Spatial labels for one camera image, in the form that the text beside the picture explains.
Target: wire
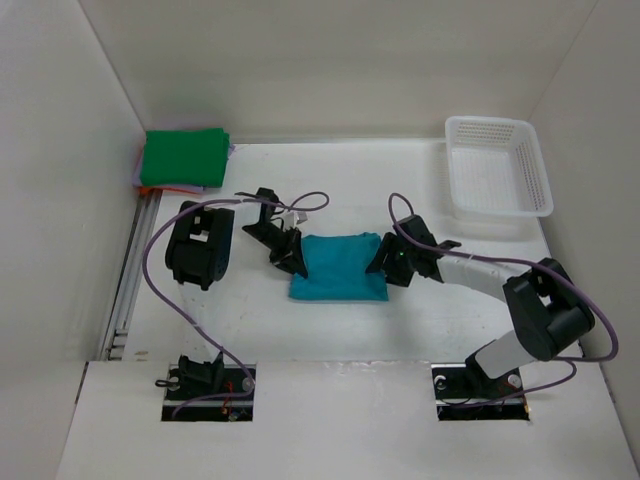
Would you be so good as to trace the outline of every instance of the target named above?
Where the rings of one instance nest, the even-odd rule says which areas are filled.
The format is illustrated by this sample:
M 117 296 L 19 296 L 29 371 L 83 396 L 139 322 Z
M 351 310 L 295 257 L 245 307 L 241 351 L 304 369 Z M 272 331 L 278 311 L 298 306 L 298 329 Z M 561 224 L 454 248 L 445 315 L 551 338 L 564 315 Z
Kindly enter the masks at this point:
M 487 407 L 489 405 L 494 405 L 496 403 L 502 403 L 505 400 L 509 400 L 511 398 L 521 397 L 523 395 L 528 395 L 533 392 L 539 392 L 540 390 L 546 390 L 548 388 L 557 387 L 558 385 L 562 385 L 563 383 L 568 382 L 578 373 L 578 367 L 571 360 L 557 360 L 558 362 L 565 362 L 571 366 L 571 373 L 566 377 L 562 377 L 560 380 L 556 380 L 555 382 L 546 383 L 544 385 L 540 385 L 538 387 L 531 387 L 525 390 L 520 390 L 518 392 L 510 393 L 509 395 L 505 395 L 504 397 L 494 398 L 493 400 L 487 400 L 486 402 L 475 402 L 475 403 L 464 403 L 451 405 L 454 408 L 473 408 L 473 407 Z
M 389 216 L 391 217 L 391 222 L 393 224 L 393 229 L 399 234 L 402 235 L 402 237 L 407 240 L 409 243 L 411 243 L 412 245 L 418 247 L 418 248 L 422 248 L 424 250 L 429 250 L 431 252 L 434 253 L 438 253 L 440 255 L 449 255 L 452 257 L 459 257 L 459 258 L 466 258 L 469 260 L 477 260 L 480 262 L 486 262 L 486 263 L 513 263 L 513 264 L 518 264 L 518 265 L 526 265 L 528 267 L 531 267 L 535 270 L 538 270 L 546 275 L 549 275 L 550 277 L 552 277 L 554 280 L 556 280 L 558 283 L 560 283 L 563 287 L 565 287 L 567 290 L 569 290 L 570 292 L 572 292 L 574 295 L 576 295 L 582 302 L 584 302 L 592 311 L 593 313 L 596 314 L 596 316 L 600 319 L 600 321 L 602 322 L 602 325 L 604 326 L 604 328 L 606 329 L 607 333 L 609 334 L 609 338 L 611 339 L 611 350 L 609 351 L 608 354 L 603 355 L 601 357 L 592 357 L 592 358 L 582 358 L 582 357 L 564 357 L 564 356 L 559 356 L 556 357 L 554 360 L 555 361 L 564 361 L 566 363 L 568 363 L 569 365 L 571 365 L 572 367 L 572 372 L 560 379 L 557 380 L 555 382 L 552 383 L 548 383 L 546 385 L 541 385 L 539 387 L 533 387 L 533 388 L 529 388 L 526 390 L 522 390 L 516 393 L 512 393 L 510 395 L 506 395 L 504 397 L 500 397 L 494 400 L 489 400 L 487 402 L 480 402 L 480 403 L 470 403 L 470 404 L 464 404 L 464 405 L 460 405 L 457 406 L 457 408 L 470 408 L 472 406 L 484 406 L 484 405 L 492 405 L 496 402 L 501 402 L 503 400 L 508 400 L 510 398 L 515 398 L 515 397 L 519 397 L 521 395 L 525 395 L 527 393 L 532 393 L 532 392 L 538 392 L 540 390 L 545 390 L 547 388 L 552 388 L 555 386 L 558 386 L 562 383 L 568 382 L 569 380 L 571 380 L 573 377 L 575 377 L 576 372 L 577 372 L 577 367 L 575 366 L 575 364 L 573 362 L 582 362 L 582 363 L 597 363 L 597 362 L 608 362 L 613 360 L 617 355 L 618 355 L 618 350 L 619 350 L 619 341 L 618 341 L 618 335 L 616 334 L 615 329 L 613 328 L 613 325 L 611 324 L 611 321 L 607 318 L 607 316 L 605 315 L 605 313 L 600 309 L 600 307 L 598 307 L 595 302 L 584 292 L 582 291 L 580 288 L 576 287 L 573 283 L 571 283 L 571 281 L 567 280 L 565 277 L 563 277 L 562 275 L 560 275 L 559 273 L 551 270 L 548 267 L 545 267 L 544 265 L 540 265 L 539 263 L 536 262 L 532 262 L 530 260 L 523 260 L 520 258 L 509 258 L 509 257 L 490 257 L 490 256 L 486 256 L 486 255 L 472 255 L 469 253 L 465 253 L 465 252 L 458 252 L 455 250 L 444 250 L 441 248 L 437 248 L 437 247 L 431 247 L 429 245 L 425 245 L 423 243 L 418 242 L 417 240 L 414 240 L 413 238 L 411 238 L 400 226 L 400 224 L 398 223 L 398 220 L 393 212 L 393 199 L 394 198 L 399 198 L 400 200 L 402 200 L 405 205 L 407 205 L 407 207 L 409 207 L 409 210 L 412 212 L 413 214 L 413 206 L 411 205 L 411 202 L 409 201 L 409 199 L 407 199 L 407 197 L 405 197 L 404 195 L 400 194 L 400 193 L 392 193 L 391 195 L 389 195 L 389 199 L 387 201 L 387 207 L 389 209 Z
M 316 195 L 324 197 L 324 202 L 321 205 L 316 206 L 316 207 L 296 207 L 295 206 L 300 201 L 304 200 L 305 198 L 308 198 L 308 197 L 311 197 L 311 196 L 316 196 Z M 251 375 L 251 372 L 249 371 L 249 369 L 246 367 L 246 365 L 244 365 L 240 361 L 240 359 L 238 357 L 236 357 L 233 353 L 231 353 L 229 350 L 227 350 L 222 345 L 220 345 L 218 342 L 216 342 L 213 338 L 211 338 L 207 334 L 207 332 L 205 332 L 202 329 L 202 327 L 200 325 L 198 325 L 198 323 L 193 319 L 193 317 L 191 315 L 189 315 L 185 310 L 180 308 L 173 301 L 171 301 L 165 294 L 163 294 L 158 289 L 158 287 L 153 283 L 153 280 L 151 280 L 151 276 L 149 275 L 149 254 L 151 253 L 151 249 L 153 248 L 155 243 L 158 241 L 160 236 L 165 231 L 167 231 L 167 229 L 169 227 L 171 227 L 174 223 L 176 223 L 178 220 L 180 220 L 182 217 L 184 217 L 186 215 L 189 215 L 191 212 L 193 212 L 195 210 L 198 210 L 198 209 L 200 209 L 202 207 L 206 207 L 206 206 L 209 206 L 209 205 L 219 205 L 219 206 L 221 206 L 221 205 L 238 205 L 240 203 L 261 203 L 263 205 L 269 205 L 269 206 L 272 206 L 272 207 L 282 208 L 282 209 L 287 210 L 287 211 L 315 212 L 315 211 L 323 209 L 324 207 L 329 205 L 329 202 L 330 202 L 329 195 L 327 195 L 324 192 L 319 192 L 319 191 L 305 193 L 304 195 L 301 195 L 300 197 L 296 198 L 291 203 L 291 205 L 285 205 L 283 203 L 270 202 L 268 200 L 264 200 L 262 198 L 257 198 L 255 196 L 247 196 L 247 197 L 248 198 L 243 198 L 243 199 L 232 198 L 232 199 L 207 200 L 207 201 L 197 203 L 195 205 L 192 205 L 191 207 L 188 207 L 188 208 L 182 210 L 180 213 L 178 213 L 177 215 L 175 215 L 172 218 L 170 218 L 164 225 L 162 225 L 158 229 L 158 231 L 156 233 L 153 234 L 153 236 L 149 240 L 149 243 L 147 243 L 146 247 L 144 248 L 144 252 L 142 254 L 142 274 L 144 276 L 145 281 L 147 282 L 147 285 L 149 285 L 149 288 L 151 289 L 151 291 L 153 293 L 155 293 L 156 296 L 158 296 L 158 298 L 160 298 L 160 300 L 162 300 L 169 307 L 171 307 L 174 311 L 176 311 L 182 318 L 184 318 L 193 327 L 193 329 L 207 343 L 209 343 L 210 345 L 215 347 L 217 350 L 222 352 L 223 355 L 226 355 L 234 363 L 236 363 L 238 365 L 238 367 L 240 367 L 240 369 L 242 370 L 242 373 L 244 373 L 245 376 L 251 381 L 251 387 L 246 392 L 230 393 L 230 394 L 217 393 L 217 394 L 212 394 L 212 395 L 203 395 L 203 396 L 200 396 L 200 397 L 195 397 L 195 398 L 191 398 L 189 400 L 186 400 L 185 402 L 181 403 L 180 405 L 178 405 L 173 410 L 173 412 L 171 414 L 171 418 L 174 419 L 174 420 L 175 420 L 176 416 L 178 415 L 178 412 L 180 412 L 180 410 L 182 410 L 183 408 L 189 406 L 190 404 L 192 404 L 194 402 L 199 402 L 199 401 L 203 401 L 203 400 L 213 400 L 213 399 L 216 399 L 216 398 L 227 398 L 227 397 L 229 397 L 229 398 L 243 398 L 243 397 L 247 397 L 247 396 L 251 395 L 251 393 L 253 392 L 253 389 L 255 388 L 255 381 L 254 381 L 253 376 Z

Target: folded towel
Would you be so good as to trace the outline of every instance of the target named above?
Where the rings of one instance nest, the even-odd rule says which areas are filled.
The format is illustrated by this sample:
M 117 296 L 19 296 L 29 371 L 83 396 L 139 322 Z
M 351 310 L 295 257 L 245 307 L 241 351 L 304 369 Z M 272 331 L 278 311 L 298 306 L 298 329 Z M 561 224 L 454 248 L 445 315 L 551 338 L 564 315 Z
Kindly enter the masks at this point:
M 380 236 L 375 233 L 344 237 L 302 238 L 308 278 L 295 274 L 289 296 L 296 300 L 389 300 L 382 272 L 365 273 Z

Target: purple cable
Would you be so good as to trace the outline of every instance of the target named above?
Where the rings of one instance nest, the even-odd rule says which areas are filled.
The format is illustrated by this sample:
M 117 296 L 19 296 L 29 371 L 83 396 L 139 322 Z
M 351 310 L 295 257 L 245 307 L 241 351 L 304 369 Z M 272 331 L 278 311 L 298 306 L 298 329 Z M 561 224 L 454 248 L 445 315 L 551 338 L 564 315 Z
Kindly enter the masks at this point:
M 564 278 L 562 275 L 560 275 L 557 272 L 554 272 L 553 270 L 551 270 L 548 267 L 540 265 L 539 263 L 536 263 L 536 262 L 532 262 L 530 260 L 523 260 L 523 259 L 519 259 L 519 258 L 509 258 L 509 257 L 489 257 L 489 256 L 485 256 L 485 255 L 472 255 L 472 254 L 469 254 L 469 253 L 457 252 L 455 250 L 443 250 L 441 248 L 431 247 L 429 245 L 425 245 L 423 243 L 420 243 L 420 242 L 414 240 L 413 238 L 411 238 L 402 228 L 400 228 L 400 225 L 398 224 L 398 220 L 396 219 L 396 216 L 393 213 L 393 199 L 396 198 L 396 197 L 399 198 L 400 200 L 402 200 L 409 207 L 409 210 L 411 212 L 413 212 L 413 206 L 411 205 L 411 202 L 409 201 L 409 199 L 407 199 L 407 197 L 405 197 L 404 195 L 402 195 L 400 193 L 395 193 L 394 192 L 391 195 L 389 195 L 389 200 L 387 202 L 387 206 L 389 208 L 389 215 L 390 215 L 391 221 L 393 223 L 393 228 L 398 234 L 402 235 L 405 238 L 405 240 L 407 240 L 412 245 L 415 245 L 416 247 L 422 248 L 424 250 L 429 250 L 431 252 L 438 253 L 440 255 L 449 255 L 449 256 L 452 256 L 452 257 L 466 258 L 466 259 L 469 259 L 469 260 L 473 259 L 473 260 L 478 260 L 480 262 L 486 262 L 486 263 L 514 263 L 514 264 L 519 264 L 519 265 L 526 265 L 528 267 L 536 269 L 536 270 L 538 270 L 540 272 L 543 272 L 543 273 L 549 275 L 550 277 L 552 277 L 554 280 L 556 280 L 562 286 L 564 286 L 569 291 L 571 291 L 573 294 L 575 294 L 580 300 L 582 300 L 593 311 L 593 313 L 596 314 L 596 316 L 602 322 L 602 325 L 604 326 L 604 328 L 607 330 L 607 333 L 609 334 L 609 337 L 611 339 L 611 351 L 607 355 L 604 355 L 602 357 L 593 357 L 593 358 L 556 357 L 554 360 L 567 362 L 570 365 L 572 365 L 572 367 L 576 368 L 575 365 L 573 364 L 573 362 L 584 362 L 584 363 L 608 362 L 608 361 L 613 360 L 616 357 L 616 355 L 618 355 L 618 350 L 619 350 L 618 335 L 616 334 L 616 331 L 613 328 L 613 325 L 611 324 L 611 322 L 609 321 L 607 316 L 600 309 L 600 307 L 598 307 L 595 304 L 595 302 L 593 300 L 591 300 L 591 298 L 585 292 L 583 292 L 580 288 L 576 287 L 573 283 L 571 283 L 569 280 Z M 506 400 L 506 399 L 509 399 L 509 398 L 514 398 L 514 397 L 518 397 L 518 396 L 521 396 L 521 395 L 525 395 L 527 393 L 537 392 L 539 390 L 544 390 L 544 389 L 547 389 L 547 388 L 555 387 L 557 385 L 560 385 L 562 383 L 565 383 L 565 382 L 568 382 L 569 380 L 571 380 L 575 376 L 576 371 L 577 371 L 577 368 L 576 368 L 575 371 L 572 371 L 571 374 L 568 375 L 567 377 L 565 377 L 565 378 L 563 378 L 561 380 L 557 380 L 557 381 L 555 381 L 553 383 L 549 383 L 549 384 L 546 384 L 546 385 L 541 385 L 539 387 L 530 388 L 530 389 L 527 389 L 527 390 L 523 390 L 521 392 L 516 392 L 516 393 L 513 393 L 511 395 L 507 395 L 505 397 L 501 397 L 499 399 L 491 400 L 491 401 L 488 401 L 488 402 L 482 402 L 482 404 L 472 403 L 472 404 L 468 404 L 468 405 L 460 405 L 459 408 L 470 408 L 470 407 L 473 407 L 473 406 L 491 405 L 493 403 L 502 402 L 503 400 Z
M 301 200 L 314 196 L 314 195 L 320 195 L 322 197 L 324 197 L 325 201 L 322 205 L 319 205 L 317 207 L 295 207 L 295 205 L 297 203 L 299 203 Z M 229 357 L 231 360 L 233 360 L 242 370 L 242 373 L 244 373 L 247 378 L 249 378 L 251 380 L 251 388 L 243 393 L 217 393 L 217 394 L 213 394 L 213 395 L 203 395 L 200 397 L 195 397 L 195 398 L 191 398 L 189 400 L 186 400 L 185 402 L 181 403 L 180 405 L 178 405 L 172 412 L 171 414 L 171 418 L 175 419 L 176 415 L 178 414 L 178 412 L 180 412 L 180 410 L 182 410 L 184 407 L 194 403 L 194 402 L 198 402 L 198 401 L 202 401 L 202 400 L 213 400 L 216 398 L 242 398 L 242 397 L 246 397 L 249 396 L 251 394 L 251 392 L 253 392 L 254 386 L 255 386 L 255 382 L 253 379 L 253 376 L 251 375 L 251 372 L 249 371 L 249 369 L 246 367 L 245 364 L 243 364 L 240 359 L 238 357 L 236 357 L 233 353 L 231 353 L 229 350 L 227 350 L 226 348 L 224 348 L 222 345 L 220 345 L 218 342 L 216 342 L 213 338 L 211 338 L 207 332 L 205 332 L 202 327 L 200 327 L 200 325 L 198 325 L 198 323 L 193 319 L 193 317 L 191 317 L 191 315 L 189 315 L 185 310 L 183 310 L 182 308 L 180 308 L 177 304 L 175 304 L 174 302 L 172 302 L 166 295 L 164 295 L 159 289 L 158 287 L 153 283 L 153 281 L 151 280 L 151 276 L 149 275 L 149 253 L 151 252 L 151 249 L 153 248 L 153 245 L 158 241 L 158 238 L 160 238 L 160 236 L 174 223 L 176 223 L 178 220 L 180 220 L 182 217 L 184 217 L 185 215 L 190 214 L 191 212 L 198 210 L 202 207 L 206 207 L 208 205 L 237 205 L 239 203 L 261 203 L 264 205 L 269 205 L 272 207 L 278 207 L 278 208 L 282 208 L 284 210 L 292 210 L 292 211 L 297 211 L 297 212 L 315 212 L 318 210 L 323 209 L 324 207 L 326 207 L 327 205 L 329 205 L 329 195 L 327 195 L 324 192 L 309 192 L 309 193 L 305 193 L 304 195 L 296 198 L 292 204 L 290 206 L 288 205 L 284 205 L 282 203 L 275 203 L 275 202 L 270 202 L 267 200 L 263 200 L 260 198 L 254 198 L 254 197 L 248 197 L 248 198 L 244 198 L 244 199 L 238 199 L 238 198 L 233 198 L 233 199 L 214 199 L 214 200 L 207 200 L 204 202 L 200 202 L 196 205 L 192 205 L 189 208 L 186 208 L 185 210 L 181 211 L 180 213 L 178 213 L 177 215 L 175 215 L 174 217 L 172 217 L 169 221 L 167 221 L 164 225 L 162 225 L 158 231 L 156 233 L 153 234 L 153 236 L 151 237 L 151 239 L 149 240 L 149 243 L 147 243 L 147 246 L 144 248 L 144 252 L 142 254 L 142 274 L 144 275 L 144 279 L 147 282 L 147 285 L 149 285 L 149 288 L 151 289 L 151 291 L 153 293 L 155 293 L 164 303 L 166 303 L 167 305 L 169 305 L 173 310 L 175 310 L 178 314 L 180 314 L 180 316 L 182 316 L 193 328 L 196 332 L 198 332 L 198 334 L 204 338 L 209 344 L 211 344 L 212 346 L 214 346 L 216 349 L 218 349 L 220 352 L 222 352 L 223 355 L 226 355 L 227 357 Z

